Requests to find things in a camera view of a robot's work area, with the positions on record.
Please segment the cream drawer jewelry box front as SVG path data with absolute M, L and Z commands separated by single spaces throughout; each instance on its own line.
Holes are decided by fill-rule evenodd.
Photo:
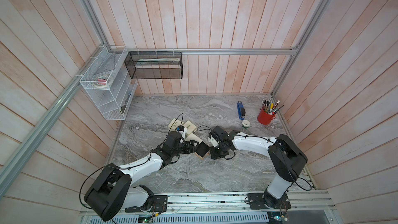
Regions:
M 176 118 L 173 118 L 172 121 L 171 121 L 171 122 L 169 123 L 169 125 L 167 126 L 167 128 L 168 128 L 170 131 L 175 131 L 179 125 L 183 125 L 183 124 L 184 124 L 183 121 L 181 121 L 181 120 L 179 120 L 179 119 L 176 119 Z

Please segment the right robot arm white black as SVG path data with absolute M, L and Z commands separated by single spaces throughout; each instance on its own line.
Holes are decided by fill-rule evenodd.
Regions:
M 265 190 L 265 198 L 280 200 L 293 185 L 308 162 L 307 156 L 287 135 L 265 138 L 243 132 L 227 133 L 220 126 L 214 127 L 208 136 L 210 155 L 214 160 L 226 159 L 230 151 L 246 150 L 271 159 L 276 176 Z

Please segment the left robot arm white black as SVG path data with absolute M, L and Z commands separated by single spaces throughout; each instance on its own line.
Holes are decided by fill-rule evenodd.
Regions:
M 100 174 L 79 201 L 97 213 L 102 221 L 113 219 L 121 209 L 154 211 L 154 193 L 145 185 L 131 187 L 141 178 L 173 164 L 173 158 L 195 153 L 200 142 L 186 141 L 184 131 L 172 131 L 149 155 L 135 162 L 117 166 L 113 163 L 98 169 Z

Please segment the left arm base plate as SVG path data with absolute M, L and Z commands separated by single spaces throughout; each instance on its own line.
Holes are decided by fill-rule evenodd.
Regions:
M 141 207 L 129 207 L 125 209 L 126 213 L 163 213 L 167 210 L 168 196 L 150 196 L 148 200 Z

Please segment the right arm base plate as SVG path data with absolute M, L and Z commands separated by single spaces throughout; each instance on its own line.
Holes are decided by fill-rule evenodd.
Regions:
M 247 195 L 250 209 L 290 209 L 291 203 L 285 192 L 280 199 L 275 199 L 267 191 Z

